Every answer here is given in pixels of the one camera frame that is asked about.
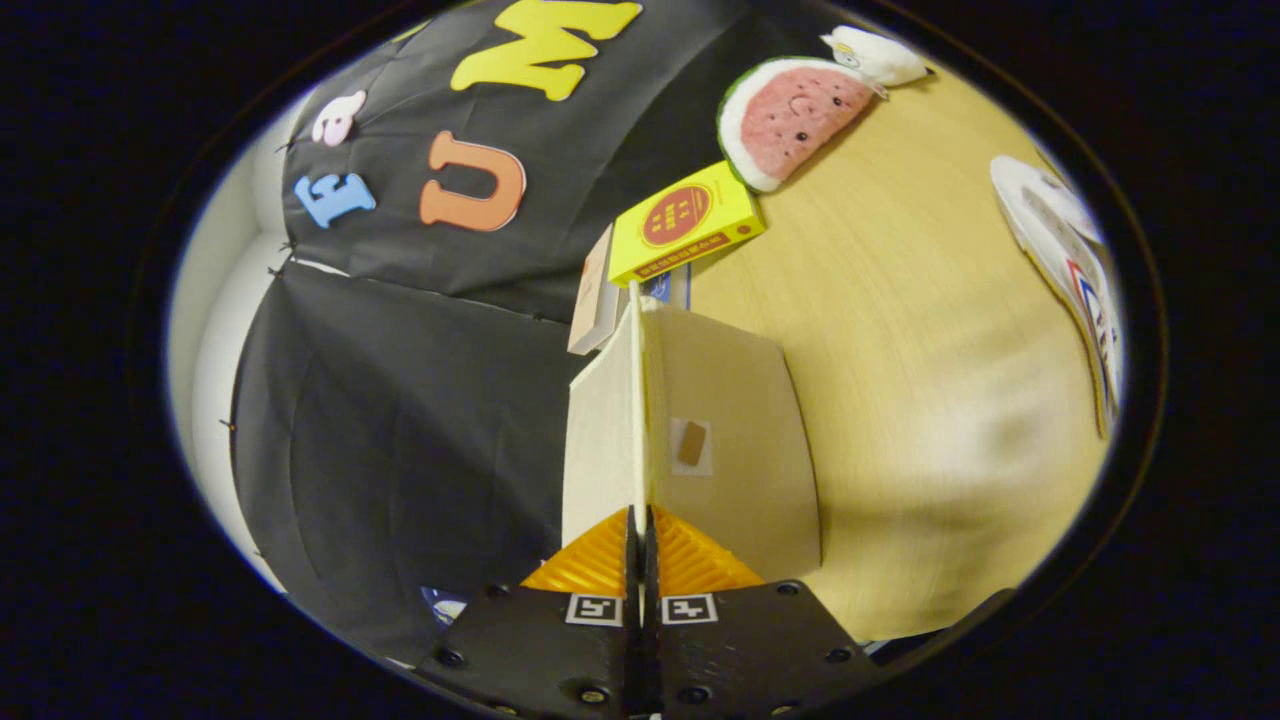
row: red circle logo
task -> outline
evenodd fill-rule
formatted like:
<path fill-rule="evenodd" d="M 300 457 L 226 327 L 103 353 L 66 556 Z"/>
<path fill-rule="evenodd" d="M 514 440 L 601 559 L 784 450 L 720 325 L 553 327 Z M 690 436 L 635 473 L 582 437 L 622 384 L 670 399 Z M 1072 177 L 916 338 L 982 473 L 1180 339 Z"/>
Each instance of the red circle logo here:
<path fill-rule="evenodd" d="M 676 188 L 654 204 L 644 219 L 649 245 L 667 245 L 696 228 L 712 206 L 712 193 L 700 184 Z"/>

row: white wall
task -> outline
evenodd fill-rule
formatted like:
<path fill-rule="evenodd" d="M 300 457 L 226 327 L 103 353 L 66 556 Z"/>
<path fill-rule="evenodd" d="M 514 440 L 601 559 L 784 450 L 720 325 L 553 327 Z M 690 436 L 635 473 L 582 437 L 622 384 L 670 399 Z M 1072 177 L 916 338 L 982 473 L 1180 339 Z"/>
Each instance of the white wall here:
<path fill-rule="evenodd" d="M 241 512 L 229 430 L 219 420 L 230 418 L 241 350 L 271 281 L 266 269 L 285 258 L 279 149 L 305 101 L 268 127 L 210 195 L 174 283 L 166 347 L 172 410 L 196 486 L 229 539 L 280 592 Z"/>

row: small book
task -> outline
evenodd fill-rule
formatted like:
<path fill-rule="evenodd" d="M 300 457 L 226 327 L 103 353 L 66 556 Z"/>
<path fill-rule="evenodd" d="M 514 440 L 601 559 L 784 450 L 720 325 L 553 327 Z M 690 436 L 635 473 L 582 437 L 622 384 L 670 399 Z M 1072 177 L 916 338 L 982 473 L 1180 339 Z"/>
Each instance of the small book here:
<path fill-rule="evenodd" d="M 626 309 L 626 299 L 620 297 L 623 295 L 622 288 L 605 279 L 612 237 L 611 224 L 582 263 L 573 322 L 568 328 L 568 351 L 575 355 L 586 355 L 608 340 Z"/>
<path fill-rule="evenodd" d="M 609 282 L 626 287 L 764 232 L 755 196 L 716 163 L 618 215 Z"/>

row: foam letter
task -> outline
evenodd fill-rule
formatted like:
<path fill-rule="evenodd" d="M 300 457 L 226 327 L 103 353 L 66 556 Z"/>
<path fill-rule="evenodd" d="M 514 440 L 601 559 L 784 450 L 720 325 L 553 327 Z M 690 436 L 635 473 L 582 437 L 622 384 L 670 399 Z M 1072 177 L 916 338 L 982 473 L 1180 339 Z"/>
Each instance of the foam letter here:
<path fill-rule="evenodd" d="M 321 228 L 328 229 L 330 220 L 357 208 L 372 210 L 378 206 L 378 201 L 369 192 L 365 181 L 360 179 L 356 173 L 347 173 L 342 187 L 335 188 L 337 184 L 338 176 L 325 176 L 315 184 L 311 183 L 311 178 L 303 176 L 293 184 L 293 193 L 298 196 L 302 206 L 311 214 L 311 219 Z"/>
<path fill-rule="evenodd" d="M 466 165 L 490 173 L 497 187 L 488 199 L 445 192 L 436 181 L 422 186 L 419 217 L 426 224 L 438 222 L 480 232 L 493 232 L 516 217 L 525 196 L 525 167 L 520 159 L 504 150 L 472 145 L 453 140 L 453 133 L 442 131 L 431 142 L 428 164 L 433 170 L 445 165 Z"/>
<path fill-rule="evenodd" d="M 564 100 L 586 74 L 582 65 L 541 68 L 539 63 L 581 60 L 596 55 L 595 46 L 564 28 L 586 32 L 593 40 L 608 40 L 622 32 L 641 6 L 637 3 L 580 3 L 570 0 L 518 0 L 493 24 L 520 40 L 468 55 L 449 87 L 466 90 L 477 82 L 522 85 L 541 90 L 548 100 Z"/>
<path fill-rule="evenodd" d="M 311 126 L 311 140 L 314 142 L 324 140 L 329 147 L 340 145 L 343 140 L 347 140 L 347 133 L 351 132 L 356 111 L 365 105 L 365 97 L 367 94 L 361 90 L 355 95 L 330 100 L 316 115 L 315 124 Z"/>

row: white plush toy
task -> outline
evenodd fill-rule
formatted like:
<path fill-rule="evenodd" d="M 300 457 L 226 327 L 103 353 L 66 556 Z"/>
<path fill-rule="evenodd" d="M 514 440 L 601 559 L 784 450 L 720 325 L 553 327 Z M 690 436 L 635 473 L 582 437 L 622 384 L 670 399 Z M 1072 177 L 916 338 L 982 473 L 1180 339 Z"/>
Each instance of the white plush toy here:
<path fill-rule="evenodd" d="M 900 42 L 849 26 L 838 26 L 822 36 L 836 61 L 886 87 L 911 82 L 928 74 L 924 60 Z"/>

